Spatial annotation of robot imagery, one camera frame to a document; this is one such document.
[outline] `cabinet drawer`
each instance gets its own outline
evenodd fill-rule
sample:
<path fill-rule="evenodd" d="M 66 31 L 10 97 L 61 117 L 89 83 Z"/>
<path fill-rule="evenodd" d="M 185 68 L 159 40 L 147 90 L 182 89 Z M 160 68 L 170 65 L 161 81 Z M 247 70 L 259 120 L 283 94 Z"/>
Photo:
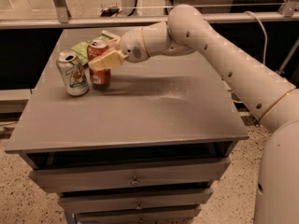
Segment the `cabinet drawer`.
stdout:
<path fill-rule="evenodd" d="M 229 158 L 140 162 L 123 165 L 32 171 L 46 192 L 120 189 L 218 180 Z"/>
<path fill-rule="evenodd" d="M 104 212 L 78 214 L 77 220 L 81 224 L 97 224 L 97 223 L 142 223 L 144 221 L 157 221 L 163 219 L 174 218 L 193 218 L 201 211 L 200 205 L 179 206 L 169 208 L 152 208 L 138 211 L 120 211 L 120 212 Z"/>
<path fill-rule="evenodd" d="M 63 197 L 58 204 L 68 213 L 92 213 L 116 210 L 144 210 L 206 203 L 212 189 L 199 189 L 196 184 L 154 186 L 92 192 L 90 196 Z"/>

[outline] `red can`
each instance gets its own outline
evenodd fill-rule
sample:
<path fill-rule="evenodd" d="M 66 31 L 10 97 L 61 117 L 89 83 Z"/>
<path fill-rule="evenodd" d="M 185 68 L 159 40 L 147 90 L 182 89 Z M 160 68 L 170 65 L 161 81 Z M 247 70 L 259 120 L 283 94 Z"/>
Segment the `red can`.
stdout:
<path fill-rule="evenodd" d="M 106 41 L 101 39 L 94 39 L 87 47 L 88 61 L 91 61 L 95 57 L 101 56 L 106 50 L 109 49 Z M 111 80 L 111 70 L 95 71 L 89 67 L 90 78 L 93 87 L 97 90 L 103 90 L 108 88 Z"/>

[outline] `can lid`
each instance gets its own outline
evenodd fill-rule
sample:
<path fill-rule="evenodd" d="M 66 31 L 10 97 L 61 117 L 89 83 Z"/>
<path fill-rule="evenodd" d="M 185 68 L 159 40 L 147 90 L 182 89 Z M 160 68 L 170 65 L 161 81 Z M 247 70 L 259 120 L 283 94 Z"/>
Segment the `can lid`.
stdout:
<path fill-rule="evenodd" d="M 73 50 L 64 50 L 59 54 L 59 61 L 63 63 L 71 62 L 76 59 L 77 54 Z"/>
<path fill-rule="evenodd" d="M 90 46 L 94 49 L 104 49 L 107 46 L 107 42 L 101 39 L 94 39 L 90 43 Z"/>

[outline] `black cable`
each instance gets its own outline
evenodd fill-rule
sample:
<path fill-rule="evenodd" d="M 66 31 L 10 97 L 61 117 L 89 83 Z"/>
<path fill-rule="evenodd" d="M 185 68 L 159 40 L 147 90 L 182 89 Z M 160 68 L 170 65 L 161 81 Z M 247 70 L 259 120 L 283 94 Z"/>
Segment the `black cable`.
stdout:
<path fill-rule="evenodd" d="M 135 9 L 136 9 L 136 7 L 137 7 L 137 2 L 138 2 L 138 0 L 135 0 L 134 9 L 131 11 L 130 14 L 128 14 L 128 17 L 130 17 L 130 16 L 135 12 Z"/>

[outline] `wire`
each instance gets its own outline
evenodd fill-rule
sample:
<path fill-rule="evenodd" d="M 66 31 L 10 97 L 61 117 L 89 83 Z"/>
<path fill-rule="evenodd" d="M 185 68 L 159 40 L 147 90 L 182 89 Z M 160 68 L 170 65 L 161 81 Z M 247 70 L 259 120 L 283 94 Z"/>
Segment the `wire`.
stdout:
<path fill-rule="evenodd" d="M 267 45 L 268 45 L 268 35 L 267 35 L 267 32 L 265 31 L 265 29 L 263 27 L 263 23 L 261 22 L 261 20 L 253 12 L 246 11 L 245 13 L 247 13 L 248 15 L 250 15 L 252 18 L 255 18 L 257 20 L 257 22 L 261 25 L 261 28 L 263 30 L 263 34 L 264 34 L 263 64 L 265 65 L 265 56 L 266 56 Z"/>
<path fill-rule="evenodd" d="M 138 3 L 138 0 L 135 0 L 134 9 L 130 12 L 130 14 L 127 15 L 128 17 L 130 17 L 135 12 L 136 7 L 137 7 L 137 3 Z"/>
<path fill-rule="evenodd" d="M 6 124 L 0 124 L 0 127 L 5 127 L 5 126 L 16 124 L 16 123 L 18 123 L 18 122 L 11 122 L 11 123 L 6 123 Z"/>

